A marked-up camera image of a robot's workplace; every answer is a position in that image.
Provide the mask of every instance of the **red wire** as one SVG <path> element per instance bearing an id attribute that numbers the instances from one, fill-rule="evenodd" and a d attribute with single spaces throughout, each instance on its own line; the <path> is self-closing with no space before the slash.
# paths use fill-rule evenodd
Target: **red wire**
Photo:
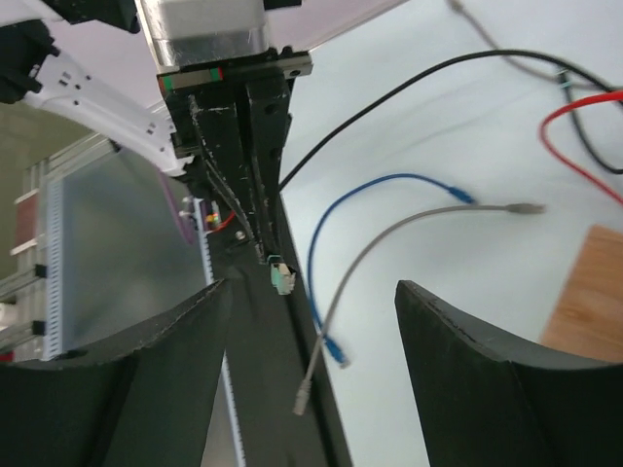
<path id="1" fill-rule="evenodd" d="M 575 162 L 572 162 L 569 159 L 567 159 L 560 151 L 558 151 L 554 147 L 554 145 L 549 140 L 549 136 L 547 135 L 547 127 L 549 126 L 549 124 L 551 124 L 554 120 L 561 117 L 562 115 L 567 114 L 568 112 L 571 112 L 572 110 L 579 109 L 580 107 L 586 107 L 586 106 L 594 105 L 594 104 L 601 104 L 603 102 L 612 102 L 616 100 L 623 100 L 623 90 L 616 90 L 614 92 L 606 92 L 604 94 L 591 95 L 589 97 L 578 99 L 572 102 L 571 104 L 561 107 L 557 111 L 552 112 L 550 115 L 548 115 L 545 118 L 545 120 L 543 120 L 543 122 L 541 123 L 539 127 L 538 136 L 541 140 L 541 143 L 543 143 L 545 148 L 547 148 L 547 150 L 550 153 L 552 153 L 552 155 L 556 159 L 558 159 L 564 165 L 569 167 L 571 170 L 579 173 L 581 176 L 586 178 L 588 181 L 593 183 L 597 188 L 602 190 L 609 197 L 611 197 L 612 199 L 614 199 L 616 202 L 618 202 L 619 204 L 623 206 L 623 197 L 621 197 L 621 195 L 616 193 L 605 182 L 597 178 L 595 175 L 593 175 L 588 170 L 586 170 L 585 168 L 582 168 L 580 165 L 576 164 Z"/>
<path id="2" fill-rule="evenodd" d="M 214 233 L 214 232 L 222 231 L 227 226 L 229 226 L 234 219 L 236 219 L 236 212 L 232 211 L 230 215 L 228 216 L 228 218 L 225 219 L 223 223 L 220 226 L 218 226 L 216 229 L 214 229 L 212 232 Z"/>
<path id="3" fill-rule="evenodd" d="M 0 355 L 0 362 L 11 363 L 14 361 L 14 359 L 15 359 L 15 354 L 13 353 L 13 351 L 3 353 Z"/>

